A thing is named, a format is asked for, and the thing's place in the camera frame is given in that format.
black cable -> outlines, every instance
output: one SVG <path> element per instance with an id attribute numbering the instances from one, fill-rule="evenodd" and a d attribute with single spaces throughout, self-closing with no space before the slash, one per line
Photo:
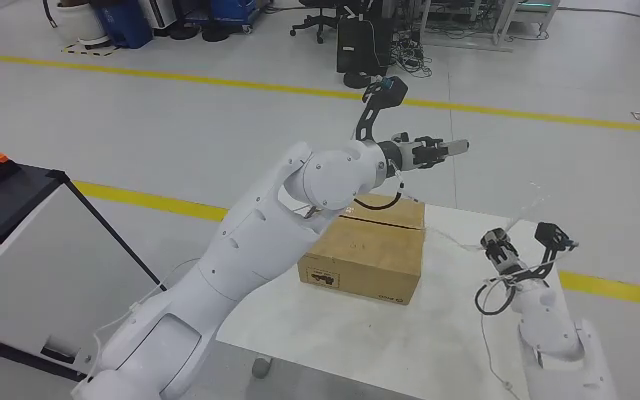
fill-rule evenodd
<path id="1" fill-rule="evenodd" d="M 627 11 L 608 10 L 604 8 L 576 8 L 576 7 L 558 7 L 559 11 L 587 11 L 587 12 L 604 12 L 613 14 L 629 15 L 631 17 L 640 18 L 640 14 L 634 14 Z"/>
<path id="2" fill-rule="evenodd" d="M 480 301 L 479 301 L 480 300 L 480 295 L 482 294 L 482 292 L 486 288 L 487 288 L 487 285 L 482 285 L 482 287 L 480 287 L 480 289 L 478 289 L 478 291 L 476 292 L 476 297 L 474 299 L 474 302 L 476 303 L 476 308 L 478 309 L 478 311 L 480 311 L 480 313 L 482 313 L 482 315 L 492 316 L 492 315 L 500 314 L 501 312 L 506 310 L 507 307 L 509 307 L 509 305 L 511 305 L 511 302 L 513 301 L 513 298 L 516 296 L 516 287 L 508 285 L 507 286 L 507 290 L 509 291 L 509 295 L 507 296 L 507 299 L 505 300 L 505 302 L 502 305 L 502 307 L 498 308 L 495 311 L 487 311 L 484 308 L 482 308 L 482 306 L 480 305 Z"/>
<path id="3" fill-rule="evenodd" d="M 369 205 L 367 203 L 364 203 L 358 199 L 353 199 L 356 203 L 360 204 L 362 207 L 366 208 L 367 210 L 373 210 L 373 211 L 380 211 L 380 210 L 386 210 L 387 208 L 391 208 L 393 207 L 398 200 L 400 200 L 400 197 L 402 197 L 402 193 L 400 193 L 400 191 L 398 191 L 398 193 L 396 193 L 396 197 L 393 198 L 393 200 L 391 200 L 389 203 L 383 205 L 383 206 L 372 206 Z"/>
<path id="4" fill-rule="evenodd" d="M 266 6 L 262 12 L 265 14 L 276 14 L 282 11 L 289 11 L 289 10 L 317 10 L 320 7 L 275 7 L 275 6 Z"/>

cable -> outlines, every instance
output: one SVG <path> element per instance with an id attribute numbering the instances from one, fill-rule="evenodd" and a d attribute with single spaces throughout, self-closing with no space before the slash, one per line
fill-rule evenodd
<path id="1" fill-rule="evenodd" d="M 549 39 L 549 32 L 540 32 L 538 34 L 538 36 L 532 38 L 532 37 L 522 37 L 522 36 L 512 36 L 509 35 L 508 37 L 506 37 L 504 40 L 505 42 L 513 42 L 514 40 L 531 40 L 531 41 L 536 41 L 536 40 L 547 40 Z"/>
<path id="2" fill-rule="evenodd" d="M 319 8 L 320 7 L 275 7 L 275 6 L 269 5 L 263 8 L 262 12 L 265 14 L 276 14 L 282 11 L 289 11 L 289 10 L 317 10 Z"/>
<path id="3" fill-rule="evenodd" d="M 489 298 L 491 291 L 493 291 L 493 289 L 496 286 L 497 286 L 497 282 L 494 283 L 493 286 L 491 286 L 491 288 L 487 292 L 487 296 L 484 298 L 484 302 L 482 303 L 482 308 L 487 306 L 487 299 Z M 491 350 L 489 350 L 489 343 L 487 342 L 487 334 L 484 331 L 484 314 L 480 315 L 480 330 L 482 331 L 482 340 L 484 340 L 484 348 L 487 350 L 487 358 L 489 359 L 489 370 L 491 370 L 491 373 L 493 374 L 493 376 L 495 376 L 496 379 L 502 384 L 502 387 L 504 388 L 504 390 L 511 393 L 511 395 L 516 400 L 520 400 L 518 395 L 513 391 L 513 385 L 511 384 L 511 382 L 502 379 L 500 375 L 498 375 L 496 371 L 493 369 L 493 359 L 491 358 Z"/>
<path id="4" fill-rule="evenodd" d="M 404 188 L 404 183 L 400 184 L 400 189 Z M 400 191 L 398 191 L 396 193 L 396 197 L 393 198 L 393 200 L 391 200 L 389 203 L 383 205 L 383 206 L 372 206 L 369 204 L 366 204 L 358 199 L 353 199 L 353 201 L 355 201 L 356 203 L 360 204 L 362 207 L 366 208 L 367 210 L 373 210 L 373 211 L 380 211 L 380 210 L 386 210 L 387 208 L 391 208 L 393 207 L 398 200 L 400 200 L 400 197 L 402 197 L 402 193 L 400 193 Z"/>
<path id="5" fill-rule="evenodd" d="M 631 17 L 640 18 L 640 14 L 634 14 L 627 11 L 619 11 L 619 10 L 608 10 L 604 8 L 576 8 L 576 7 L 558 7 L 559 11 L 587 11 L 587 12 L 603 12 L 603 13 L 613 13 L 613 14 L 622 14 L 629 15 Z"/>
<path id="6" fill-rule="evenodd" d="M 410 0 L 403 1 L 399 8 L 403 17 L 400 25 L 404 27 L 405 32 L 404 37 L 403 33 L 399 33 L 398 38 L 391 43 L 391 65 L 397 65 L 415 78 L 428 78 L 432 71 L 426 64 L 430 63 L 431 59 L 424 56 L 424 49 L 420 43 L 420 29 L 414 24 L 415 8 L 411 7 Z"/>
<path id="7" fill-rule="evenodd" d="M 121 322 L 122 320 L 124 320 L 125 318 L 127 318 L 129 315 L 131 315 L 133 312 L 135 312 L 135 310 L 142 304 L 144 303 L 149 297 L 151 297 L 151 295 L 160 288 L 160 286 L 162 286 L 167 279 L 169 279 L 169 277 L 171 277 L 171 275 L 173 275 L 173 273 L 180 268 L 181 266 L 185 265 L 186 263 L 192 262 L 192 261 L 196 261 L 199 260 L 200 257 L 198 258 L 192 258 L 190 260 L 187 261 L 183 261 L 180 264 L 176 265 L 175 267 L 173 267 L 173 269 L 162 279 L 162 281 L 160 281 L 160 283 L 158 283 L 153 289 L 151 289 L 151 291 L 149 293 L 147 293 L 146 295 L 144 295 L 140 300 L 134 302 L 131 306 L 129 306 L 129 309 L 127 310 L 126 313 L 124 313 L 122 316 L 120 316 L 118 319 L 113 320 L 111 322 L 109 322 L 106 325 L 101 326 L 100 328 L 96 329 L 95 331 L 93 331 L 93 339 L 96 341 L 96 347 L 97 347 L 97 351 L 96 351 L 96 358 L 93 361 L 93 365 L 91 366 L 91 369 L 89 370 L 89 373 L 87 374 L 87 376 L 81 380 L 80 382 L 78 382 L 78 384 L 71 390 L 71 395 L 74 395 L 74 393 L 76 393 L 76 391 L 78 389 L 80 389 L 80 387 L 82 387 L 83 385 L 85 385 L 89 379 L 91 379 L 93 377 L 93 373 L 96 370 L 96 367 L 98 366 L 98 360 L 100 359 L 100 356 L 102 355 L 102 341 L 100 340 L 100 338 L 98 337 L 98 333 L 109 328 L 110 326 L 113 326 L 115 324 L 117 324 L 118 322 Z"/>
<path id="8" fill-rule="evenodd" d="M 498 283 L 500 283 L 500 281 L 496 279 L 496 281 L 491 286 L 491 289 L 493 289 L 493 287 L 495 285 L 497 285 Z M 512 284 L 506 283 L 506 281 L 505 281 L 505 284 L 507 285 L 507 291 L 509 292 L 509 295 L 507 296 L 507 299 L 505 300 L 504 304 L 502 304 L 502 306 L 500 308 L 498 308 L 497 310 L 495 310 L 495 311 L 487 311 L 484 308 L 484 306 L 481 307 L 480 303 L 479 303 L 480 294 L 482 294 L 482 292 L 487 288 L 487 285 L 486 284 L 482 285 L 480 287 L 480 289 L 478 289 L 478 291 L 476 292 L 476 297 L 474 298 L 474 302 L 476 304 L 476 308 L 478 309 L 478 311 L 480 311 L 480 313 L 482 315 L 487 315 L 487 316 L 498 315 L 498 314 L 502 313 L 504 310 L 506 310 L 507 307 L 509 307 L 511 305 L 511 302 L 513 301 L 513 298 L 516 297 L 516 288 Z"/>

white table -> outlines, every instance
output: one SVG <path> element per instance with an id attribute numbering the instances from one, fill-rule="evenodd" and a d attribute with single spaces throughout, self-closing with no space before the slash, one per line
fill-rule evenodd
<path id="1" fill-rule="evenodd" d="M 436 206 L 425 211 L 422 278 L 409 305 L 304 284 L 294 267 L 243 300 L 217 339 L 420 399 L 511 399 L 489 371 L 473 303 L 482 280 L 495 270 L 484 253 L 465 251 L 429 231 L 434 227 L 461 243 L 476 244 L 506 219 Z M 543 254 L 534 231 L 535 224 L 520 222 L 509 233 L 530 265 Z M 547 281 L 566 309 L 555 270 Z M 503 299 L 495 294 L 497 301 Z M 494 367 L 525 400 L 517 321 L 507 310 L 486 317 L 485 328 Z"/>

black chair base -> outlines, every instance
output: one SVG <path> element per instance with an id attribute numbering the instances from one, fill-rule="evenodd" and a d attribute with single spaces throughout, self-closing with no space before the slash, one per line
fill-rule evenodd
<path id="1" fill-rule="evenodd" d="M 311 28 L 312 26 L 318 26 L 318 32 L 316 33 L 316 41 L 318 44 L 324 43 L 324 39 L 322 38 L 322 32 L 324 31 L 324 26 L 331 27 L 333 29 L 338 29 L 338 21 L 339 17 L 327 17 L 322 15 L 322 8 L 320 9 L 320 15 L 307 15 L 307 18 L 304 19 L 304 23 L 300 25 L 293 25 L 289 34 L 291 36 L 296 35 L 296 30 Z"/>

white cable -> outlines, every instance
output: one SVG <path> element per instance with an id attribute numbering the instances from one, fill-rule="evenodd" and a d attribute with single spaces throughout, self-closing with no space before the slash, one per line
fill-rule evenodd
<path id="1" fill-rule="evenodd" d="M 498 285 L 498 283 L 500 283 L 500 281 L 496 281 L 494 282 L 491 287 L 489 288 L 489 290 L 487 291 L 487 295 L 484 298 L 484 301 L 482 303 L 482 308 L 486 308 L 487 306 L 487 300 L 489 299 L 489 295 L 491 294 L 491 291 L 493 291 L 493 289 Z M 489 343 L 487 342 L 487 335 L 484 331 L 484 314 L 480 314 L 480 330 L 482 330 L 482 339 L 484 340 L 484 347 L 487 350 L 487 358 L 489 359 L 489 370 L 491 370 L 491 373 L 493 374 L 493 376 L 496 377 L 496 379 L 498 381 L 500 381 L 500 383 L 502 384 L 502 387 L 504 388 L 504 390 L 506 390 L 507 392 L 511 393 L 511 395 L 516 399 L 516 400 L 520 400 L 520 397 L 518 397 L 518 395 L 513 391 L 513 385 L 511 384 L 511 382 L 502 379 L 500 377 L 500 375 L 498 375 L 496 373 L 496 371 L 493 369 L 493 359 L 491 358 L 491 350 L 489 350 Z"/>
<path id="2" fill-rule="evenodd" d="M 100 359 L 100 356 L 102 355 L 102 341 L 100 340 L 100 338 L 98 337 L 98 333 L 100 331 L 103 331 L 107 328 L 109 328 L 110 326 L 113 326 L 115 324 L 117 324 L 118 322 L 121 322 L 122 320 L 124 320 L 125 318 L 127 318 L 130 314 L 132 314 L 133 312 L 135 312 L 135 310 L 140 306 L 140 304 L 144 303 L 149 297 L 151 297 L 151 295 L 158 290 L 158 288 L 160 288 L 160 286 L 162 286 L 167 279 L 169 279 L 169 277 L 171 277 L 171 275 L 173 275 L 173 273 L 180 268 L 181 266 L 185 265 L 186 263 L 189 263 L 191 261 L 196 261 L 199 260 L 200 257 L 198 258 L 192 258 L 190 260 L 187 261 L 183 261 L 180 264 L 176 265 L 175 267 L 173 267 L 173 269 L 164 277 L 164 279 L 162 279 L 162 281 L 160 281 L 160 283 L 158 283 L 156 285 L 156 287 L 154 287 L 153 289 L 151 289 L 151 291 L 149 293 L 147 293 L 146 295 L 144 295 L 140 300 L 134 302 L 131 306 L 129 306 L 129 309 L 127 310 L 126 313 L 124 313 L 122 316 L 120 316 L 118 319 L 113 320 L 111 322 L 109 322 L 106 325 L 101 326 L 100 328 L 96 329 L 95 331 L 93 331 L 93 339 L 96 341 L 96 347 L 97 347 L 97 351 L 96 351 L 96 358 L 93 361 L 93 365 L 91 366 L 91 369 L 89 370 L 89 373 L 87 374 L 87 376 L 81 380 L 80 382 L 78 382 L 78 384 L 71 390 L 71 395 L 73 396 L 83 385 L 85 385 L 88 381 L 89 378 L 91 378 L 93 376 L 93 373 L 96 370 L 96 367 L 98 366 L 98 360 Z"/>

